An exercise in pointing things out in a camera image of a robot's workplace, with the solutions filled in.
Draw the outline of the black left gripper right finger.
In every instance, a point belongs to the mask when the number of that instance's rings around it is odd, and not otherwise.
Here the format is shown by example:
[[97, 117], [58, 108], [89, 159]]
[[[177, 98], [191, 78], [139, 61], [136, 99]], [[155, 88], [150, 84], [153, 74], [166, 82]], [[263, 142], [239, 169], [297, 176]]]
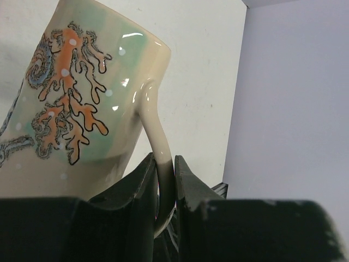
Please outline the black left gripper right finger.
[[329, 214], [308, 200], [224, 199], [174, 160], [180, 261], [348, 261]]

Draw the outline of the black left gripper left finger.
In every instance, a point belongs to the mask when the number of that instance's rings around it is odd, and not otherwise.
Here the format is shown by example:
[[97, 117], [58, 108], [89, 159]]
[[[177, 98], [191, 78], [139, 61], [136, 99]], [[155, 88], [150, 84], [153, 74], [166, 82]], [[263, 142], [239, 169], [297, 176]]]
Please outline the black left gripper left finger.
[[1, 261], [151, 261], [157, 205], [152, 154], [109, 189], [1, 200]]

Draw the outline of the cream coral-pattern mug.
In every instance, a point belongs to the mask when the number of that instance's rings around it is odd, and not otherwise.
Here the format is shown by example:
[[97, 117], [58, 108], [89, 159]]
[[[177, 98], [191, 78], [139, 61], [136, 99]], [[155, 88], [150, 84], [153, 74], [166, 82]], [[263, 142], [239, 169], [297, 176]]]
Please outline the cream coral-pattern mug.
[[161, 234], [175, 206], [158, 115], [170, 58], [162, 40], [100, 2], [59, 1], [1, 127], [1, 197], [89, 200], [123, 177], [145, 131]]

